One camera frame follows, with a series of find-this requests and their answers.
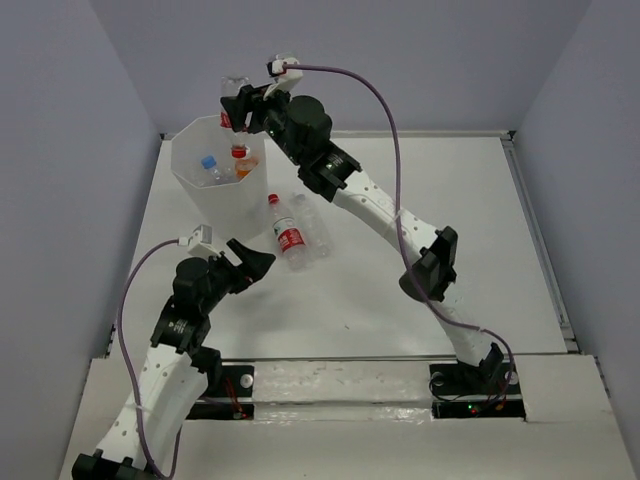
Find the red cap red label bottle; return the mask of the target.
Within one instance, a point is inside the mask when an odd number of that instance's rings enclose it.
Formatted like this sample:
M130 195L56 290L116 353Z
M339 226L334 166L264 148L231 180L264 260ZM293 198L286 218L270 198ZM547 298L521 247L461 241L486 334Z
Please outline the red cap red label bottle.
M309 263L308 247L292 211L275 193L268 195L268 205L273 217L272 231L283 258L293 271L306 268Z

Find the orange tea bottle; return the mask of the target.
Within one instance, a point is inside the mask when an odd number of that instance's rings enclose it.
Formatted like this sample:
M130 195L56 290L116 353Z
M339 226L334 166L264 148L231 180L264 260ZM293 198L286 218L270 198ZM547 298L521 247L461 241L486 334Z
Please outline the orange tea bottle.
M239 181L248 176L259 164L259 160L249 155L243 158L236 158L234 169L235 175Z

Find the clear unlabelled crushed bottle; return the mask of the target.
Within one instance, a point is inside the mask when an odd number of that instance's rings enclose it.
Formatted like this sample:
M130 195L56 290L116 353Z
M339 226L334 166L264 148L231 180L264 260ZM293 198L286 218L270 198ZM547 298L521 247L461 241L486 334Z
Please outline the clear unlabelled crushed bottle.
M332 239L315 204L303 193L293 193L291 207L302 234L316 258L327 258L333 252Z

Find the clear bottle blue cap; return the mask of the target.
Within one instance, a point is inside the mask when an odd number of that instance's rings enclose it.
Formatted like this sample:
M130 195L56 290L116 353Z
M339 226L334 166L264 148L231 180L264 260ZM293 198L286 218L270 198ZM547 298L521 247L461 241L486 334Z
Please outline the clear bottle blue cap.
M197 187L213 187L230 184L234 181L232 171L222 167L214 156L208 155L199 162L199 167L195 173L195 184Z

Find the crushed red cap cola bottle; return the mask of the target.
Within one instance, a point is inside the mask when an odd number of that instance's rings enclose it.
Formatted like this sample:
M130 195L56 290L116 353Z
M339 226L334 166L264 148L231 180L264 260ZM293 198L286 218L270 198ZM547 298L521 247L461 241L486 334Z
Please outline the crushed red cap cola bottle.
M248 150L248 133L245 124L236 118L234 99L241 88L249 83L250 80L246 76L224 76L221 79L220 126L230 142L231 156L234 159L244 158Z

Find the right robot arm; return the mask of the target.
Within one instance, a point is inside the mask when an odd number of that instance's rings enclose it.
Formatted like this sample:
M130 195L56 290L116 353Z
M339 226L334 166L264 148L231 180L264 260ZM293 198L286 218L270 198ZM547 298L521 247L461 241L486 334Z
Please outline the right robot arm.
M457 232L425 223L385 193L332 141L333 121L318 99L247 85L220 103L227 126L235 132L266 133L297 166L305 187L360 219L401 255L406 270L400 288L437 318L454 348L458 381L473 392L497 387L504 353L496 337L455 318L445 299L457 277Z

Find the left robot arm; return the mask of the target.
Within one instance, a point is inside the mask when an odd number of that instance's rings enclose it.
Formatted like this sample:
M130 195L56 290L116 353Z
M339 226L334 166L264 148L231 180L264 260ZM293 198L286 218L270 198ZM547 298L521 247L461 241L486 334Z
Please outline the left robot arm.
M150 338L140 369L133 365L124 336L123 310L115 322L131 392L112 426L91 454L79 455L74 479L171 479L166 461L177 461L181 430L198 399L215 392L223 379L221 354L204 344L210 314L227 295L262 280L276 257L252 250L236 239L227 243L239 262L195 236L165 240L144 254L179 246L188 249L178 263L172 294Z

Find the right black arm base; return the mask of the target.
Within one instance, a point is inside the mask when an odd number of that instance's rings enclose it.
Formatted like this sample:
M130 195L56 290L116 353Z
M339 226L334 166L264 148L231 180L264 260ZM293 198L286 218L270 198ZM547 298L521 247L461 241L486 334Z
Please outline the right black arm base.
M436 420L526 418L518 373L508 362L487 383L463 376L458 363L429 366L431 413Z

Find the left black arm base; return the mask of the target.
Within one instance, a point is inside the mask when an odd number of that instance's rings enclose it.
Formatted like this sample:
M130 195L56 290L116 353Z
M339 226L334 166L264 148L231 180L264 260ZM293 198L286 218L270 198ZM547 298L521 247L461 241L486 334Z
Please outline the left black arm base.
M188 420L250 421L254 419L255 367L224 364L219 382L208 387L191 408Z

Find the white octagonal plastic bin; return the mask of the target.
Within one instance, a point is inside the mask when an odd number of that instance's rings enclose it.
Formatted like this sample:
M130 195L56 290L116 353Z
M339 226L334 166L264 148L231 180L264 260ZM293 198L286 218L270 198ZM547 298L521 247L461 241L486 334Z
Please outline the white octagonal plastic bin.
M235 159L231 142L215 116L193 120L170 141L170 167L174 177L222 240L247 242L267 227L268 183L264 138L250 135L246 146L257 165L242 179L220 182L205 171L203 162L213 159L220 172L231 174Z

